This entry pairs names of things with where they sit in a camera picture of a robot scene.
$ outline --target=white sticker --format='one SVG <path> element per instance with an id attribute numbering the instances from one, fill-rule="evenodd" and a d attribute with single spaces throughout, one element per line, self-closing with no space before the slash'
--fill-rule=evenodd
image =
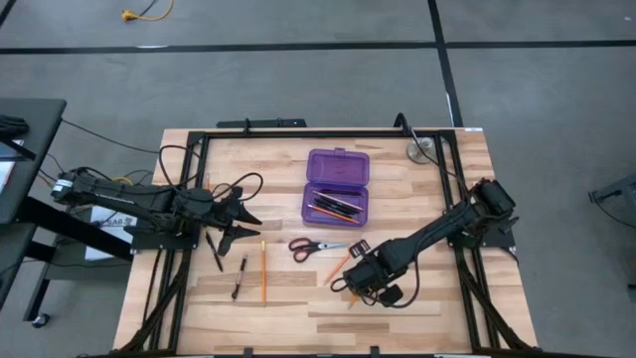
<path id="1" fill-rule="evenodd" d="M 56 182 L 56 185 L 62 185 L 62 186 L 71 188 L 73 186 L 73 182 L 69 180 L 64 180 L 64 179 L 58 179 L 58 181 Z"/>

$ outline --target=purple pencil case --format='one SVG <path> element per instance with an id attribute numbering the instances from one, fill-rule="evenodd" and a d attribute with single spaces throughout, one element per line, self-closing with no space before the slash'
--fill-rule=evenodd
<path id="1" fill-rule="evenodd" d="M 307 180 L 302 197 L 301 216 L 305 223 L 338 225 L 360 228 L 367 224 L 369 216 L 369 155 L 346 151 L 344 148 L 312 149 L 307 163 Z M 352 215 L 358 224 L 309 208 L 319 197 L 313 191 L 326 190 L 325 194 L 359 206 L 364 210 Z"/>

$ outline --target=wooden tabletop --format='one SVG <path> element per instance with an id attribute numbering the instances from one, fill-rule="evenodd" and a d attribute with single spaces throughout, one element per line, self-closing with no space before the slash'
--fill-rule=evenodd
<path id="1" fill-rule="evenodd" d="M 187 134 L 187 129 L 168 129 L 162 145 L 185 145 Z M 492 178 L 484 133 L 457 129 L 456 134 L 468 186 L 482 177 Z M 346 250 L 322 251 L 297 264 L 287 248 L 287 243 L 299 237 L 338 243 L 365 239 L 374 247 L 387 239 L 405 237 L 439 217 L 444 210 L 439 171 L 432 164 L 417 165 L 407 159 L 407 143 L 406 138 L 212 140 L 206 173 L 213 187 L 231 183 L 250 171 L 263 176 L 261 192 L 245 203 L 263 225 L 255 227 L 261 231 L 260 236 L 235 241 L 223 258 L 225 272 L 219 272 L 201 237 L 200 247 L 192 254 L 178 353 L 241 353 L 244 347 L 253 347 L 256 354 L 368 353 L 372 345 L 380 346 L 383 353 L 469 352 L 455 258 L 445 241 L 419 256 L 421 290 L 417 301 L 406 309 L 369 307 L 361 302 L 349 309 L 351 293 L 334 293 L 328 285 L 322 285 Z M 300 217 L 308 153 L 314 148 L 335 147 L 363 151 L 371 157 L 369 222 L 361 229 L 309 226 Z M 183 152 L 177 149 L 164 153 L 173 182 L 179 180 L 182 160 Z M 153 183 L 165 184 L 158 170 Z M 250 178 L 243 184 L 248 195 L 257 183 Z M 217 245 L 220 233 L 209 232 Z M 261 240 L 267 242 L 266 307 L 260 302 Z M 231 293 L 244 254 L 248 254 L 246 273 L 238 300 L 232 303 Z M 523 340 L 536 344 L 517 264 L 499 249 L 483 249 L 482 255 L 493 303 Z M 115 348 L 125 344 L 140 327 L 155 256 L 153 251 L 135 256 Z M 345 269 L 353 264 L 349 260 Z M 397 283 L 409 297 L 415 284 L 413 268 Z M 478 304 L 476 311 L 482 344 L 488 346 Z M 167 345 L 171 318 L 169 309 L 160 347 Z"/>

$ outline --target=concrete floor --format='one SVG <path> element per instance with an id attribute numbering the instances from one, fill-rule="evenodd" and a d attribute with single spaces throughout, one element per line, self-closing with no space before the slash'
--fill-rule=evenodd
<path id="1" fill-rule="evenodd" d="M 0 47 L 433 39 L 426 2 L 417 0 L 188 0 L 158 23 L 120 22 L 121 10 L 146 3 L 18 0 Z M 628 0 L 438 5 L 447 41 L 636 39 L 636 5 Z M 636 356 L 636 303 L 625 289 L 636 281 L 635 233 L 586 194 L 636 171 L 636 48 L 452 50 L 449 57 L 465 125 L 484 127 L 497 177 L 518 203 L 518 255 L 541 346 Z M 0 96 L 65 98 L 66 119 L 146 148 L 158 147 L 166 127 L 245 117 L 387 126 L 403 111 L 414 125 L 450 125 L 434 50 L 2 56 Z M 109 175 L 152 169 L 155 160 L 64 125 L 51 153 L 65 168 L 90 165 Z M 45 169 L 56 172 L 48 161 Z M 32 188 L 46 201 L 48 192 L 39 182 Z M 621 205 L 607 209 L 633 219 Z M 51 239 L 38 233 L 39 241 Z M 0 356 L 110 349 L 126 282 L 54 282 L 43 310 L 55 320 L 35 330 L 21 318 L 40 269 L 23 266 L 0 313 Z"/>

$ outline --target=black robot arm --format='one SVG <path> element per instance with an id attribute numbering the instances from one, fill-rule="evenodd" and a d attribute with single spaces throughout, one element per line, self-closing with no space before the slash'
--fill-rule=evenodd
<path id="1" fill-rule="evenodd" d="M 362 297 L 393 306 L 402 297 L 401 290 L 389 284 L 408 270 L 420 252 L 447 237 L 466 235 L 480 240 L 490 230 L 506 231 L 515 202 L 497 181 L 482 179 L 467 199 L 443 216 L 407 238 L 381 243 L 353 267 L 343 272 L 345 287 Z"/>
<path id="2" fill-rule="evenodd" d="M 192 224 L 217 228 L 224 232 L 219 255 L 230 250 L 232 241 L 258 235 L 259 232 L 233 226 L 234 220 L 260 225 L 239 199 L 242 188 L 234 186 L 229 195 L 220 200 L 209 190 L 181 186 L 133 186 L 92 176 L 79 168 L 59 176 L 51 195 L 66 205 L 93 204 L 138 219 L 136 226 L 124 230 L 135 240 L 146 242 L 163 237 L 179 240 L 189 234 Z"/>

